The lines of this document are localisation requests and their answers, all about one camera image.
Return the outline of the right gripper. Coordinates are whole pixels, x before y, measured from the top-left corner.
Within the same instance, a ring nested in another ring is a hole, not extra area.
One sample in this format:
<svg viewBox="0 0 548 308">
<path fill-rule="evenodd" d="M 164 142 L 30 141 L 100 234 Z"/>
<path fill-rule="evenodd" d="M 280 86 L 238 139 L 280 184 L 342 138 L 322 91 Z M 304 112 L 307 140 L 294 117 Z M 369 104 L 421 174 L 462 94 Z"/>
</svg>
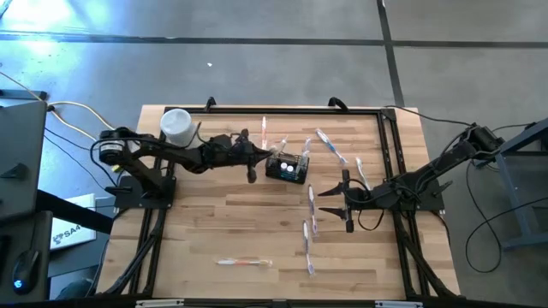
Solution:
<svg viewBox="0 0 548 308">
<path fill-rule="evenodd" d="M 318 194 L 319 197 L 344 195 L 344 208 L 326 208 L 320 207 L 319 210 L 338 216 L 341 220 L 345 221 L 345 228 L 347 233 L 354 232 L 354 220 L 353 213 L 358 212 L 358 224 L 366 231 L 376 230 L 384 218 L 384 209 L 379 208 L 375 204 L 375 198 L 372 196 L 370 190 L 367 190 L 362 181 L 352 179 L 347 169 L 342 170 L 342 182 L 338 182 L 337 185 L 325 192 Z M 364 210 L 380 210 L 380 215 L 376 224 L 372 228 L 365 227 L 360 221 L 360 215 Z"/>
</svg>

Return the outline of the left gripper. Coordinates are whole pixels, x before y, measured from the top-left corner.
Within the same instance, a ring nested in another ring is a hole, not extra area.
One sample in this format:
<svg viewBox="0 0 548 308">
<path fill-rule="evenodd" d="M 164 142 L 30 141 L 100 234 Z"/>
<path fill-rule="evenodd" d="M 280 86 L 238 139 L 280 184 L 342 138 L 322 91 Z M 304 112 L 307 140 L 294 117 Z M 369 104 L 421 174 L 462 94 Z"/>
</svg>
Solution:
<svg viewBox="0 0 548 308">
<path fill-rule="evenodd" d="M 241 130 L 230 148 L 230 160 L 233 165 L 247 166 L 247 181 L 254 183 L 257 180 L 255 165 L 268 158 L 267 153 L 274 153 L 272 149 L 262 149 L 249 140 L 247 128 Z"/>
</svg>

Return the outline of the purple toothbrush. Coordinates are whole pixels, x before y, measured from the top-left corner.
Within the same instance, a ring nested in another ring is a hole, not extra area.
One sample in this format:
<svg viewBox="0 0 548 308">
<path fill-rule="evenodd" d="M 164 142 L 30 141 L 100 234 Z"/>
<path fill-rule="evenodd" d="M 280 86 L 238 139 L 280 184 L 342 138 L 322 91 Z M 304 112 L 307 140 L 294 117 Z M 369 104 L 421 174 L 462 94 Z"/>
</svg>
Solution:
<svg viewBox="0 0 548 308">
<path fill-rule="evenodd" d="M 303 237 L 303 247 L 304 255 L 307 261 L 307 272 L 310 276 L 315 275 L 315 268 L 310 257 L 310 234 L 307 220 L 302 222 L 302 237 Z"/>
</svg>

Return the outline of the blue toothbrush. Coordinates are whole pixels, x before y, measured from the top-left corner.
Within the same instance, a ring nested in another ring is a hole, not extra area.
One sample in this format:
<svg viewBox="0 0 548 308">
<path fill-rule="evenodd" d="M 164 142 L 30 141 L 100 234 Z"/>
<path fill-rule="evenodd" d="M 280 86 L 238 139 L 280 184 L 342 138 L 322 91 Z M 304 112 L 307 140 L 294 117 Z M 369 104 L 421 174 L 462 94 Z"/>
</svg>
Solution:
<svg viewBox="0 0 548 308">
<path fill-rule="evenodd" d="M 344 158 L 343 155 L 337 150 L 329 137 L 320 128 L 317 128 L 315 132 L 317 136 L 322 140 L 322 142 L 328 147 L 328 149 L 337 156 L 340 164 L 345 165 L 348 160 Z"/>
</svg>

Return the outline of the white wipes canister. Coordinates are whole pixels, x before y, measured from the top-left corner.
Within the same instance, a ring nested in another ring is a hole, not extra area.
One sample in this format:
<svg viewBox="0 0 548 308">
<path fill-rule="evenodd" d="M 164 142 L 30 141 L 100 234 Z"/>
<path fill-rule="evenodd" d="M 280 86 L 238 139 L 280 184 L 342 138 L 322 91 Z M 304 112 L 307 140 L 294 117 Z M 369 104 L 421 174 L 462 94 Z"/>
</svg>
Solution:
<svg viewBox="0 0 548 308">
<path fill-rule="evenodd" d="M 160 120 L 161 131 L 165 134 L 166 140 L 173 145 L 189 148 L 198 147 L 201 142 L 194 135 L 197 123 L 192 120 L 191 115 L 182 109 L 167 111 Z"/>
</svg>

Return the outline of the black desk beam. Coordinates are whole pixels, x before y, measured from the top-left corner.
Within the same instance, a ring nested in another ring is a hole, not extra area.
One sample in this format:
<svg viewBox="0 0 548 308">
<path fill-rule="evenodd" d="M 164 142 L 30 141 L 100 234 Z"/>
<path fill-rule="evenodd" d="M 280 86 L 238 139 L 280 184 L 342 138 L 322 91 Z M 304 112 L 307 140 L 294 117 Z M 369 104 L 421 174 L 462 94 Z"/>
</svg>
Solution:
<svg viewBox="0 0 548 308">
<path fill-rule="evenodd" d="M 55 218 L 109 234 L 113 219 L 97 211 L 80 207 L 48 192 L 37 191 L 36 211 L 50 211 Z"/>
</svg>

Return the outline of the blue-grey metal cart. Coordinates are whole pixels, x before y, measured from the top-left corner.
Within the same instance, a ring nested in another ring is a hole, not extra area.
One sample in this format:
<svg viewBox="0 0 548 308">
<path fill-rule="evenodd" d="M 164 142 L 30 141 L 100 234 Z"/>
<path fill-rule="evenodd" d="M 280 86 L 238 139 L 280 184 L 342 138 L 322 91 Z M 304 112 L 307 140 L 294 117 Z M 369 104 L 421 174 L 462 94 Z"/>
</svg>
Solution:
<svg viewBox="0 0 548 308">
<path fill-rule="evenodd" d="M 548 139 L 548 118 L 506 141 L 496 156 L 499 175 L 509 196 L 509 213 L 521 234 L 503 243 L 504 250 L 548 244 L 548 225 L 542 226 L 536 210 L 548 210 L 548 148 L 536 149 Z"/>
</svg>

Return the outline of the white printed box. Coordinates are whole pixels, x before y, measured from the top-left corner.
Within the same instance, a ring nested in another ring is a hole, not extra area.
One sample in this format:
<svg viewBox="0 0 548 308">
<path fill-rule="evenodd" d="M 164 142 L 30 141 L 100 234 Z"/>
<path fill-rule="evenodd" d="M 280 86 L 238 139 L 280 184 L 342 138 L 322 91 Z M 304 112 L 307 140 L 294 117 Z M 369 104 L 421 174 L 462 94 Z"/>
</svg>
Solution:
<svg viewBox="0 0 548 308">
<path fill-rule="evenodd" d="M 90 193 L 78 197 L 67 198 L 72 204 L 95 211 L 95 194 Z M 56 251 L 70 246 L 87 243 L 96 240 L 96 231 L 83 228 L 80 224 L 67 222 L 53 218 L 51 229 L 50 250 Z"/>
</svg>

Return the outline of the grey desk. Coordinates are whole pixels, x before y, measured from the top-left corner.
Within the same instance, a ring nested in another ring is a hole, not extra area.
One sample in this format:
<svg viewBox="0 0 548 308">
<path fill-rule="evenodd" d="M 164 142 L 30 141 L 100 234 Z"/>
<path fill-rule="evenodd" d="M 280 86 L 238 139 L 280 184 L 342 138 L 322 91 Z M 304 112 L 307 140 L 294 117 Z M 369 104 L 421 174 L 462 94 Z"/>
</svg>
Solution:
<svg viewBox="0 0 548 308">
<path fill-rule="evenodd" d="M 47 105 L 0 107 L 0 221 L 34 212 Z"/>
</svg>

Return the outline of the black computer mouse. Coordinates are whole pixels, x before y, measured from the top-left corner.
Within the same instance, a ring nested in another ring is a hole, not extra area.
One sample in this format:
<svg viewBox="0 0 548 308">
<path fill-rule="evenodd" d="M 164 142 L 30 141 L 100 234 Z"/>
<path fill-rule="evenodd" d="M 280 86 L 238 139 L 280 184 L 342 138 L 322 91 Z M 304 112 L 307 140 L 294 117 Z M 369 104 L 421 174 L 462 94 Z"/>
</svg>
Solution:
<svg viewBox="0 0 548 308">
<path fill-rule="evenodd" d="M 30 293 L 37 284 L 40 252 L 29 249 L 22 252 L 15 260 L 12 270 L 14 292 L 18 295 Z"/>
</svg>

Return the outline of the black desk mat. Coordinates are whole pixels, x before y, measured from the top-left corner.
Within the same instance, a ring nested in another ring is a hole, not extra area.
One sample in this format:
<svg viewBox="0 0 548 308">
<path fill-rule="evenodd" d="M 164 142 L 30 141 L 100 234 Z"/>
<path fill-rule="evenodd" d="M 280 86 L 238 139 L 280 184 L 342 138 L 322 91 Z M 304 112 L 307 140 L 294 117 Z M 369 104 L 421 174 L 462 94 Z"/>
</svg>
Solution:
<svg viewBox="0 0 548 308">
<path fill-rule="evenodd" d="M 0 225 L 0 305 L 41 302 L 49 298 L 51 226 L 49 211 Z M 18 295 L 13 289 L 12 270 L 17 257 L 29 249 L 40 252 L 38 281 L 30 293 Z"/>
</svg>

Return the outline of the white edge bracket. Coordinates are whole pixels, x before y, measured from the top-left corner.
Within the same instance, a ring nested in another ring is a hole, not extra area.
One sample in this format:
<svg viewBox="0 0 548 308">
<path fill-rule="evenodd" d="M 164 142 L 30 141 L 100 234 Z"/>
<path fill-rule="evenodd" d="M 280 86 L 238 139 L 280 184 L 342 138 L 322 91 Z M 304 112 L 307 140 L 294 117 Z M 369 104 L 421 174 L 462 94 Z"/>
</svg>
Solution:
<svg viewBox="0 0 548 308">
<path fill-rule="evenodd" d="M 377 300 L 374 303 L 375 308 L 424 308 L 421 302 L 413 301 L 395 301 L 395 300 Z"/>
<path fill-rule="evenodd" d="M 136 301 L 134 308 L 177 308 L 184 303 L 184 299 L 144 299 Z"/>
</svg>

